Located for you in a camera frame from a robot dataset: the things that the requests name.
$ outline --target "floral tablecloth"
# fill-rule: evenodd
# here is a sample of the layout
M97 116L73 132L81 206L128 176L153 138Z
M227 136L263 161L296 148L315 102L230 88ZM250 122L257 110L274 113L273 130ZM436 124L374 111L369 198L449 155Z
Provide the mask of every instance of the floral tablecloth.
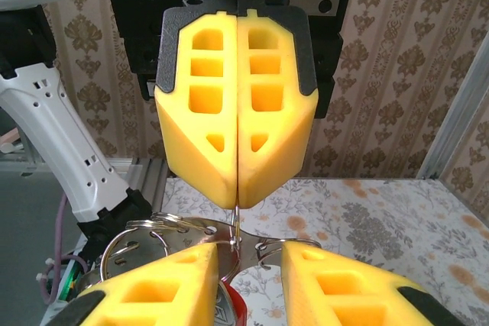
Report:
M181 179L168 179L162 211L230 222ZM407 276L467 326L489 325L489 230L432 180L292 179L241 226L268 237L312 238L322 247ZM232 285L248 326L285 326L280 268L251 268Z

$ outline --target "cable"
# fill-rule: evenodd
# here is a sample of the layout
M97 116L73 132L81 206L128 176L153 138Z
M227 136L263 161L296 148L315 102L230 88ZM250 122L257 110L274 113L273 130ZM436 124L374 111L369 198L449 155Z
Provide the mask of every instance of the cable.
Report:
M60 206L58 208L58 212L56 215L56 222L54 225L54 261L52 263L48 263L46 270L43 273L37 274L36 279L40 284L40 295L42 296L44 303L46 305L50 305L56 300L58 289L60 287L61 282L61 262L64 260L75 260L77 261L81 267L83 268L83 272L86 273L88 271L88 265L85 260L77 255L62 255L61 247L63 244L63 217L64 217L64 209L68 202L68 198L66 194L63 193L61 196ZM47 291L47 276L51 272L54 271L53 275L53 285L51 287L51 293Z

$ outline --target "patterned wallpaper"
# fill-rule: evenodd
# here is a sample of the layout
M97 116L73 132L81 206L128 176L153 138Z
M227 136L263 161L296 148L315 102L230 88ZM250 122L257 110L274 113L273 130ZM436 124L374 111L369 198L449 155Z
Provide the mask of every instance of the patterned wallpaper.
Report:
M111 157L163 154L109 0L46 6L70 98ZM302 176L413 177L486 34L489 0L351 0L336 87Z
M489 221L489 95L469 124L441 180Z

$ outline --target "red object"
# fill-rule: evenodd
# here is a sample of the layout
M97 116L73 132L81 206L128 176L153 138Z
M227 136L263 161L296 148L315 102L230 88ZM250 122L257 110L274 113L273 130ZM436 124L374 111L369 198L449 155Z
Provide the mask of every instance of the red object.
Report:
M231 297L232 300L232 304L235 306L236 315L238 316L238 323L236 324L236 326L246 326L248 309L246 308L245 300L228 283L224 283L224 285L228 290L229 296Z

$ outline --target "yellow foam pad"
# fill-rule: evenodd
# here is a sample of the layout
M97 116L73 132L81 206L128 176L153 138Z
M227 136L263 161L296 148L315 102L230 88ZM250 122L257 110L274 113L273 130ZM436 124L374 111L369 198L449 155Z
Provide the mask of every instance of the yellow foam pad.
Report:
M289 326L431 326L397 291L417 284L316 247L283 244L282 284Z
M83 326L213 326L217 247L200 244L87 289L105 298Z
M300 171L318 92L300 93L293 35L248 10L180 30L175 89L155 99L169 167L231 209Z

